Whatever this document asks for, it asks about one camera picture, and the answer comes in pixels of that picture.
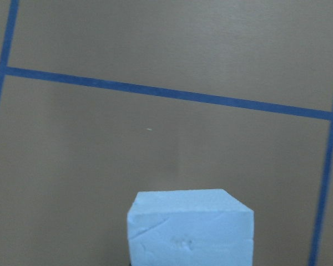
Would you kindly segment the light blue foam block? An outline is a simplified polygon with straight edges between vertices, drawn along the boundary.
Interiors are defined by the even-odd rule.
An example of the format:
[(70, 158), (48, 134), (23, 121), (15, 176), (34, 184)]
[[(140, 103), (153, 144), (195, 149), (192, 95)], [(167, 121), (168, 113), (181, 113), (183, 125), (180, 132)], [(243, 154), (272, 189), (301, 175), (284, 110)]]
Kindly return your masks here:
[(138, 192), (131, 265), (252, 265), (254, 212), (223, 189)]

